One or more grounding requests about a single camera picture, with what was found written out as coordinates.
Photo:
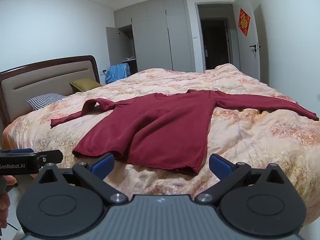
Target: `screw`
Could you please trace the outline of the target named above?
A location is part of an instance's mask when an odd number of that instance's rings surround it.
[[[197,200],[201,202],[210,202],[213,199],[213,197],[210,194],[202,193],[197,196]]]
[[[126,200],[126,196],[121,194],[121,193],[117,193],[117,194],[113,194],[110,197],[110,200],[115,202],[115,203],[122,203]]]

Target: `wardrobe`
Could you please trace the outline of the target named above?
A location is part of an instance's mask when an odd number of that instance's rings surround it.
[[[114,18],[116,28],[107,28],[111,65],[129,58],[137,71],[195,71],[185,0],[146,1],[114,11]]]

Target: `floral bedspread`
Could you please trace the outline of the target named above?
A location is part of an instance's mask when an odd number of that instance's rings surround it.
[[[88,92],[76,93],[43,109],[23,116],[9,130],[9,139],[18,148],[35,151],[59,149],[64,160],[60,167],[92,159],[76,158],[71,151],[79,140],[112,111],[92,113],[50,128],[50,120],[80,111],[90,98],[120,101],[150,93],[184,93],[188,89],[220,90],[230,94],[256,94],[291,98],[244,75],[226,64],[205,73],[184,73],[148,69],[112,84]],[[127,196],[133,194],[191,194],[214,185],[219,180],[208,166],[212,153],[229,161],[246,162],[253,168],[278,163],[302,196],[308,208],[305,224],[320,216],[320,122],[288,110],[260,112],[255,109],[216,108],[208,133],[205,166],[197,176],[175,174],[165,170],[116,162],[105,181]]]

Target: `black and white pillow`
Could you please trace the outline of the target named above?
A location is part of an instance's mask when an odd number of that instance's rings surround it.
[[[45,94],[45,95],[37,96],[34,98],[30,98],[27,102],[29,103],[29,105],[32,107],[33,110],[39,110],[63,98],[66,98],[66,96],[59,95],[56,93],[50,93],[50,94]]]

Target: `red shirt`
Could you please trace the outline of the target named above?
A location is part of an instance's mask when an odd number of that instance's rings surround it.
[[[216,106],[225,109],[287,109],[318,121],[316,114],[280,98],[231,95],[221,91],[188,90],[184,94],[149,94],[119,102],[90,99],[82,111],[52,119],[51,127],[79,118],[96,103],[113,112],[97,123],[72,153],[97,158],[113,152],[128,164],[182,173],[198,173],[207,154],[207,134]]]

